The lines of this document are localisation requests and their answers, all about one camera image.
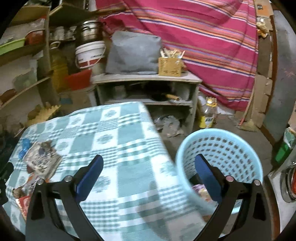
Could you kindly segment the grey patterned snack packet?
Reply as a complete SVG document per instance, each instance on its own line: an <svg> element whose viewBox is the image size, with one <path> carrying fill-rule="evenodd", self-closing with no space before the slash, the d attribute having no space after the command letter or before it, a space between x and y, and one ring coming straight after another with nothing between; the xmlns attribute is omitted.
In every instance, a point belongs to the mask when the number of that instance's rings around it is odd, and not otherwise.
<svg viewBox="0 0 296 241"><path fill-rule="evenodd" d="M35 142L23 157L33 172L44 179L51 179L62 161L52 141Z"/></svg>

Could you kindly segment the wooden handled pan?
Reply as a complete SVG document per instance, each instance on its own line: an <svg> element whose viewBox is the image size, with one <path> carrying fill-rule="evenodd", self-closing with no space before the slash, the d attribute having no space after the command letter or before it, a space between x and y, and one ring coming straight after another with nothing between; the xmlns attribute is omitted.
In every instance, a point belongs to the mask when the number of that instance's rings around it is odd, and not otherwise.
<svg viewBox="0 0 296 241"><path fill-rule="evenodd" d="M165 97L168 99L168 101L173 103L179 103L182 100L179 96L173 94L166 94Z"/></svg>

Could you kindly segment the green trash bin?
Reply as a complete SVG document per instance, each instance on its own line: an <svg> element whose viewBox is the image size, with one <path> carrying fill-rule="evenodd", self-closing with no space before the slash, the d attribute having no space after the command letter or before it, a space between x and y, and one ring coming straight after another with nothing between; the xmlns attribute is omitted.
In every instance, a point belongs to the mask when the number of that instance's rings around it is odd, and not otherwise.
<svg viewBox="0 0 296 241"><path fill-rule="evenodd" d="M291 127L285 129L283 135L283 141L275 156L275 160L278 164L282 164L289 154L292 152L295 146L295 130Z"/></svg>

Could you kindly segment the red striped cloth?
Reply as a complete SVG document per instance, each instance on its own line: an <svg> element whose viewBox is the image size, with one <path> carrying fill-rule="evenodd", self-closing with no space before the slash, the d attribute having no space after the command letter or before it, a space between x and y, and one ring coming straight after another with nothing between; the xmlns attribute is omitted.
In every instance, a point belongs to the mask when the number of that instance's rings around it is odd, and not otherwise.
<svg viewBox="0 0 296 241"><path fill-rule="evenodd" d="M187 69L203 81L201 91L227 108L244 111L257 68L258 37L253 1L97 1L106 32L159 36L184 53Z"/></svg>

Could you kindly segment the green checkered tablecloth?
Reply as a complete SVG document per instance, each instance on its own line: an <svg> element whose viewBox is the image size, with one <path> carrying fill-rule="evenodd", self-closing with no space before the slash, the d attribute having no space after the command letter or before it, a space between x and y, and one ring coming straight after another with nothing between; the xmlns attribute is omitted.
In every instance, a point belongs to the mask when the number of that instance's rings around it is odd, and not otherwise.
<svg viewBox="0 0 296 241"><path fill-rule="evenodd" d="M80 205L104 240L193 240L205 226L140 102L77 110L27 128L22 138L52 142L62 157L53 182L103 157Z"/></svg>

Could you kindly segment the crumpled clear plastic bag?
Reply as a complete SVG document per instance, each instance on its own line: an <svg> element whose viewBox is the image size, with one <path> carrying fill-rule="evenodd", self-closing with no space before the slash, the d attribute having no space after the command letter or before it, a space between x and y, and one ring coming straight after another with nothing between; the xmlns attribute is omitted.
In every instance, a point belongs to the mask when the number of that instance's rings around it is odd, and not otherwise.
<svg viewBox="0 0 296 241"><path fill-rule="evenodd" d="M167 138L183 135L180 121L173 115L160 116L154 120L157 131L160 131Z"/></svg>

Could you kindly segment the light blue plastic basket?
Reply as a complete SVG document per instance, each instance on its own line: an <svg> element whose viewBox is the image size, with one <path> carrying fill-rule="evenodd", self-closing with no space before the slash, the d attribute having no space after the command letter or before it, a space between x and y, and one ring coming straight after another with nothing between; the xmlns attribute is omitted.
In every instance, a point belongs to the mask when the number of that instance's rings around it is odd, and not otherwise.
<svg viewBox="0 0 296 241"><path fill-rule="evenodd" d="M205 201L193 190L190 178L195 176L195 157L202 154L211 166L238 182L263 181L261 161L255 150L238 135L219 128L206 128L188 135L178 148L175 164L181 186L191 204L203 215L212 214L217 204Z"/></svg>

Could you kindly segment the grey low shelf unit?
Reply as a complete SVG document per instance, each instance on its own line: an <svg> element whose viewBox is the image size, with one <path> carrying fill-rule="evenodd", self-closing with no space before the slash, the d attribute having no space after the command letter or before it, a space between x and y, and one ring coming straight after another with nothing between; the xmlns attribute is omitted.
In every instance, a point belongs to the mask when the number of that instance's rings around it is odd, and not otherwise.
<svg viewBox="0 0 296 241"><path fill-rule="evenodd" d="M139 101L151 106L170 106L184 108L185 117L181 121L185 133L193 131L201 78L191 72L181 77L160 76L157 74L106 74L91 78L96 85L99 103L115 104ZM179 96L179 103L168 101L166 94Z"/></svg>

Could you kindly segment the bamboo chopstick holder box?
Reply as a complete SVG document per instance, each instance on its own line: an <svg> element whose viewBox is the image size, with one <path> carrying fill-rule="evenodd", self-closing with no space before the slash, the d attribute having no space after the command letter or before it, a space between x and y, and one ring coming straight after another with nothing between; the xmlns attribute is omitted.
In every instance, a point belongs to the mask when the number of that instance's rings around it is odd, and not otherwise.
<svg viewBox="0 0 296 241"><path fill-rule="evenodd" d="M158 59L158 74L168 77L181 77L183 62L179 58L164 58Z"/></svg>

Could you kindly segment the red snack wrapper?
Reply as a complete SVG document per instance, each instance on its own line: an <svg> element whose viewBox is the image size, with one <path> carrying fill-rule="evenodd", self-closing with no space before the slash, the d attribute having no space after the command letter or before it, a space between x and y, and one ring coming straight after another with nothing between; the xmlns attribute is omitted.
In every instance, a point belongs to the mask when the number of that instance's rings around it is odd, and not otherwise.
<svg viewBox="0 0 296 241"><path fill-rule="evenodd" d="M24 197L16 199L16 203L17 203L18 207L20 208L21 214L22 214L25 221L27 220L27 214L28 214L28 209L29 209L29 205L30 205L30 200L31 200L30 196L24 196Z"/></svg>

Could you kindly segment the grey fabric bag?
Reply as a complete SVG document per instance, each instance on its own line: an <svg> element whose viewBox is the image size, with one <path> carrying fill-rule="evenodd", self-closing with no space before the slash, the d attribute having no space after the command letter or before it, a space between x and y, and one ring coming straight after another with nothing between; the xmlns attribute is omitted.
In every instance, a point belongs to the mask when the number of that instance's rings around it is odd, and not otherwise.
<svg viewBox="0 0 296 241"><path fill-rule="evenodd" d="M157 74L162 39L155 35L116 31L107 57L108 74Z"/></svg>

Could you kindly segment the pink snack wrapper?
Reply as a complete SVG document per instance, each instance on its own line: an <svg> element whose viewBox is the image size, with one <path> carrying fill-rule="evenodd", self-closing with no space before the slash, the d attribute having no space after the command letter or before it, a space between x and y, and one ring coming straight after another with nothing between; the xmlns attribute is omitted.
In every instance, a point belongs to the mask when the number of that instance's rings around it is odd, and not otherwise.
<svg viewBox="0 0 296 241"><path fill-rule="evenodd" d="M212 198L209 195L204 184L196 184L192 188L204 201L206 202L212 201Z"/></svg>

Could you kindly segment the red plastic basin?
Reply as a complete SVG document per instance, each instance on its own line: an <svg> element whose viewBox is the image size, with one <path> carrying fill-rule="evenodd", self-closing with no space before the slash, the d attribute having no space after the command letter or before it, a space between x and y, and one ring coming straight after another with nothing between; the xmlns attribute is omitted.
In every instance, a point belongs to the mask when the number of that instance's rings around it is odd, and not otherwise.
<svg viewBox="0 0 296 241"><path fill-rule="evenodd" d="M72 91L80 90L90 86L91 75L92 70L86 69L79 73L68 75L67 77L65 77L65 81Z"/></svg>

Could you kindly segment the straw broom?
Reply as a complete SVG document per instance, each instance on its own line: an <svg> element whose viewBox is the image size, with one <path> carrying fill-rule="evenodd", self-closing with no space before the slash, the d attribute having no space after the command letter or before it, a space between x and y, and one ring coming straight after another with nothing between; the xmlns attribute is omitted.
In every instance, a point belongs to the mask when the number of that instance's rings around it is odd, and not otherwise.
<svg viewBox="0 0 296 241"><path fill-rule="evenodd" d="M255 126L253 120L251 118L246 120L247 114L249 113L249 109L252 104L253 97L254 97L254 88L252 89L251 96L250 96L248 105L245 109L245 112L244 112L244 114L237 126L240 130L248 131L248 132L256 132L256 126Z"/></svg>

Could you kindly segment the white plastic bucket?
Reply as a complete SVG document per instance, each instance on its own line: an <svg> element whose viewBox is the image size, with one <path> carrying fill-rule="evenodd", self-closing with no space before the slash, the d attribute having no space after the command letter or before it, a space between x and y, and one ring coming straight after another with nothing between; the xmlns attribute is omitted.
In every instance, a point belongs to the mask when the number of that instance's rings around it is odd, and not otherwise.
<svg viewBox="0 0 296 241"><path fill-rule="evenodd" d="M104 41L93 41L75 48L75 64L79 69L92 68L105 57Z"/></svg>

